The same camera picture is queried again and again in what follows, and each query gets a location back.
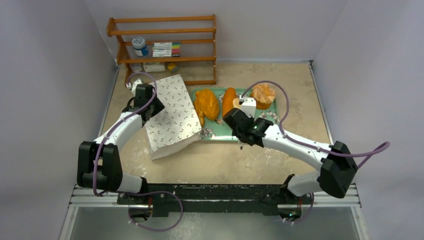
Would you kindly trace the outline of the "metal tongs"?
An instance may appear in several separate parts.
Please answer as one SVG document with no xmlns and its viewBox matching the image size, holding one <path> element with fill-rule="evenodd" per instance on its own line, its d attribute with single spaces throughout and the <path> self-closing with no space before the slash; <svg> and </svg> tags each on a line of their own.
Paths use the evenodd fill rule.
<svg viewBox="0 0 424 240">
<path fill-rule="evenodd" d="M 244 143 L 242 141 L 238 140 L 237 144 L 238 144 L 239 149 L 242 150 L 243 147 L 244 147 Z"/>
</svg>

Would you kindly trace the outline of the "long orange fake baguette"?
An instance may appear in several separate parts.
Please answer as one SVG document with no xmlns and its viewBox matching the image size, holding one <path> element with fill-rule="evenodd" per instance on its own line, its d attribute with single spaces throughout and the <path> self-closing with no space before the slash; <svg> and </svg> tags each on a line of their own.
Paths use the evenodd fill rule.
<svg viewBox="0 0 424 240">
<path fill-rule="evenodd" d="M 237 98 L 236 90 L 233 87 L 229 87 L 224 92 L 221 108 L 222 108 L 222 117 L 224 117 L 231 109 L 234 108 L 233 100 Z"/>
</svg>

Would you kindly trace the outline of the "white patterned paper bag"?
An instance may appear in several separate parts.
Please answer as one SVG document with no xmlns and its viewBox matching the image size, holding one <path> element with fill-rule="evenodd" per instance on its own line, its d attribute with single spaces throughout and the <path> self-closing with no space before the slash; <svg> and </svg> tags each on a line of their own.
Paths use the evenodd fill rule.
<svg viewBox="0 0 424 240">
<path fill-rule="evenodd" d="M 182 76 L 162 78 L 156 84 L 157 98 L 164 109 L 144 125 L 152 160 L 177 153 L 199 141 L 202 130 Z"/>
</svg>

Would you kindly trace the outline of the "orange braided fake bread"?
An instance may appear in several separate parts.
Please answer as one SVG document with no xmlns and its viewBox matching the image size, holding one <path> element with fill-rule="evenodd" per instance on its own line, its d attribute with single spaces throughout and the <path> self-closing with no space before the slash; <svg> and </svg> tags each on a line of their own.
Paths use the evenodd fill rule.
<svg viewBox="0 0 424 240">
<path fill-rule="evenodd" d="M 203 127 L 204 124 L 205 124 L 205 116 L 204 116 L 204 114 L 202 112 L 200 112 L 200 113 L 197 114 L 197 116 L 198 116 L 200 125 Z"/>
</svg>

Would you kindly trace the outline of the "pale yellow fake bun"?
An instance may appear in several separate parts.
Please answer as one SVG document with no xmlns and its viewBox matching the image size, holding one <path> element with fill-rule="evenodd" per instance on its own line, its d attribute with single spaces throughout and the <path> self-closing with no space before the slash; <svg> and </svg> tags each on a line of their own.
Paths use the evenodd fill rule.
<svg viewBox="0 0 424 240">
<path fill-rule="evenodd" d="M 234 98 L 233 101 L 232 101 L 232 106 L 233 106 L 233 108 L 241 109 L 240 99 Z"/>
</svg>

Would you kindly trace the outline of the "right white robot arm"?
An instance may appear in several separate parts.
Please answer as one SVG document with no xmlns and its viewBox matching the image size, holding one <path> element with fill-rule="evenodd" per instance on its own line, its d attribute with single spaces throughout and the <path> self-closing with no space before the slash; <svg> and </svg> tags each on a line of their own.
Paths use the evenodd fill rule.
<svg viewBox="0 0 424 240">
<path fill-rule="evenodd" d="M 330 145 L 283 132 L 278 124 L 264 118 L 254 119 L 238 108 L 230 110 L 223 120 L 240 142 L 281 151 L 314 168 L 312 172 L 285 180 L 280 191 L 284 202 L 292 204 L 301 196 L 315 192 L 325 192 L 338 199 L 346 196 L 358 166 L 344 143 L 337 141 Z"/>
</svg>

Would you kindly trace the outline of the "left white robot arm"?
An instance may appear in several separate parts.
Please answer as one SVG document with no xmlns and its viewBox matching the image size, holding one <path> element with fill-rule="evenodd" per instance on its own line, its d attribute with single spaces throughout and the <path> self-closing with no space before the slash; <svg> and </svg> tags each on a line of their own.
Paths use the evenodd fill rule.
<svg viewBox="0 0 424 240">
<path fill-rule="evenodd" d="M 138 205 L 149 199 L 146 178 L 123 173 L 120 149 L 144 125 L 164 109 L 156 87 L 139 83 L 135 96 L 122 110 L 117 122 L 93 141 L 84 141 L 78 148 L 77 184 L 91 188 L 95 195 L 104 192 L 129 193 Z"/>
</svg>

